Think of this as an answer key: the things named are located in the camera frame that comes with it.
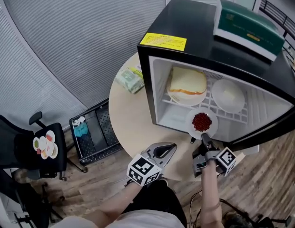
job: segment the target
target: table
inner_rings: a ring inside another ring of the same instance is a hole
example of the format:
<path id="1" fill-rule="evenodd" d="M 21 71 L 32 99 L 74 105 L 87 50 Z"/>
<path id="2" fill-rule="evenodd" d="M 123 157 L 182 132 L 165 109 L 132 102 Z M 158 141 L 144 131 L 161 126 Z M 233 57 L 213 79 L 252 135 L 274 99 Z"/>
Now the table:
<path id="1" fill-rule="evenodd" d="M 122 68 L 139 64 L 139 56 L 136 53 Z M 131 157 L 153 143 L 173 142 L 176 143 L 177 150 L 164 168 L 164 177 L 177 181 L 201 180 L 200 176 L 194 178 L 192 169 L 192 152 L 201 141 L 196 140 L 191 144 L 189 134 L 152 124 L 145 88 L 131 94 L 114 81 L 109 94 L 109 116 L 119 142 Z M 239 153 L 236 163 L 243 157 L 244 154 Z"/>

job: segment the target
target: sandwich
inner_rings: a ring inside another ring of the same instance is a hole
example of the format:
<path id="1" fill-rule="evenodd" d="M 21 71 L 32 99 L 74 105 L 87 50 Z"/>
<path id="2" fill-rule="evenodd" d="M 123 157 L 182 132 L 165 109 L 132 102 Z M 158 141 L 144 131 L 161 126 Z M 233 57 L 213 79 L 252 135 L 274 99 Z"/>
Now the sandwich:
<path id="1" fill-rule="evenodd" d="M 207 77 L 192 69 L 173 67 L 170 92 L 181 92 L 187 95 L 201 95 L 207 89 Z"/>

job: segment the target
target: yellow warning label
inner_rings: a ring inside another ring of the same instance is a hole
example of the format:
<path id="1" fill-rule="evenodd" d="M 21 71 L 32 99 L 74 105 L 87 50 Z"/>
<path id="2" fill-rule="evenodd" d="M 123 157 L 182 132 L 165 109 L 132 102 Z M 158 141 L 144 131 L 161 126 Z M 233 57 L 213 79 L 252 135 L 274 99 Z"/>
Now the yellow warning label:
<path id="1" fill-rule="evenodd" d="M 253 40 L 260 41 L 259 38 L 255 37 L 255 36 L 253 36 L 253 35 L 247 34 L 247 36 L 249 36 L 249 37 L 252 38 Z"/>
<path id="2" fill-rule="evenodd" d="M 167 36 L 155 33 L 147 33 L 140 44 L 147 46 L 155 46 L 161 48 L 169 48 L 178 51 L 184 51 L 186 46 L 186 38 Z"/>

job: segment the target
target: white plate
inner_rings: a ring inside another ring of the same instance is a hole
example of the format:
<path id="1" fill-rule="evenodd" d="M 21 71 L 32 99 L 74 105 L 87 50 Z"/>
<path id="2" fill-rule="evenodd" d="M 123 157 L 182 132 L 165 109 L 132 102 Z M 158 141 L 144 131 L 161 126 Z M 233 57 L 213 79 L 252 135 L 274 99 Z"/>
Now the white plate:
<path id="1" fill-rule="evenodd" d="M 238 113 L 244 108 L 244 94 L 232 81 L 226 79 L 216 81 L 211 92 L 216 105 L 225 112 Z"/>
<path id="2" fill-rule="evenodd" d="M 39 149 L 40 150 L 46 149 L 46 143 L 47 143 L 46 138 L 44 136 L 41 136 L 39 138 Z"/>
<path id="3" fill-rule="evenodd" d="M 208 117 L 210 117 L 212 123 L 210 125 L 210 128 L 206 131 L 197 131 L 194 127 L 194 125 L 192 124 L 194 117 L 198 114 L 198 113 L 205 113 L 207 114 Z M 186 128 L 188 133 L 196 139 L 200 139 L 201 140 L 201 134 L 203 133 L 207 133 L 209 134 L 210 138 L 216 134 L 216 131 L 218 129 L 218 120 L 216 115 L 214 114 L 214 112 L 212 112 L 211 110 L 209 110 L 208 108 L 205 107 L 200 107 L 196 110 L 192 110 L 188 113 L 187 117 L 186 117 Z"/>
<path id="4" fill-rule="evenodd" d="M 41 151 L 41 157 L 42 157 L 43 160 L 47 159 L 48 156 L 46 154 L 46 150 Z"/>
<path id="5" fill-rule="evenodd" d="M 47 139 L 48 141 L 51 141 L 51 142 L 53 142 L 53 143 L 54 143 L 55 140 L 56 140 L 56 136 L 54 135 L 54 132 L 51 131 L 51 130 L 47 131 L 45 137 L 46 137 L 46 139 Z"/>
<path id="6" fill-rule="evenodd" d="M 201 95 L 188 95 L 182 92 L 170 92 L 171 79 L 172 77 L 170 76 L 167 80 L 167 93 L 173 101 L 186 106 L 195 106 L 204 101 L 207 95 L 207 89 Z"/>
<path id="7" fill-rule="evenodd" d="M 57 157 L 57 155 L 58 155 L 58 146 L 54 143 L 53 144 L 53 153 L 52 153 L 52 155 L 50 156 L 52 159 L 54 159 L 54 158 L 56 158 Z"/>
<path id="8" fill-rule="evenodd" d="M 45 149 L 47 156 L 51 156 L 53 154 L 53 149 L 54 149 L 53 142 L 47 140 L 46 149 Z"/>
<path id="9" fill-rule="evenodd" d="M 38 147 L 35 147 L 35 145 L 34 145 L 35 141 L 38 142 Z M 35 138 L 33 139 L 32 145 L 33 145 L 34 150 L 37 151 L 37 149 L 39 148 L 39 138 L 35 137 Z"/>

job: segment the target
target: mini fridge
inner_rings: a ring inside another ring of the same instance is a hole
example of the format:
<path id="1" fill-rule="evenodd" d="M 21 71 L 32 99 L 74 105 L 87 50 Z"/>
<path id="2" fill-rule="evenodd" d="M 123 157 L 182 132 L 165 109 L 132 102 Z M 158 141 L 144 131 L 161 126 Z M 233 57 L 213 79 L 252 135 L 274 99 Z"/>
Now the mini fridge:
<path id="1" fill-rule="evenodd" d="M 233 151 L 295 129 L 295 76 L 283 52 L 271 62 L 239 44 L 213 36 L 215 11 L 212 5 L 171 0 L 145 34 L 155 36 L 158 43 L 138 44 L 153 124 L 187 132 L 187 114 L 206 107 L 218 119 L 212 138 Z M 166 41 L 168 36 L 173 40 Z M 186 106 L 169 97 L 167 81 L 172 67 L 190 68 L 206 75 L 203 102 Z M 245 103 L 240 112 L 225 112 L 215 103 L 211 90 L 220 79 L 234 82 L 243 92 Z"/>

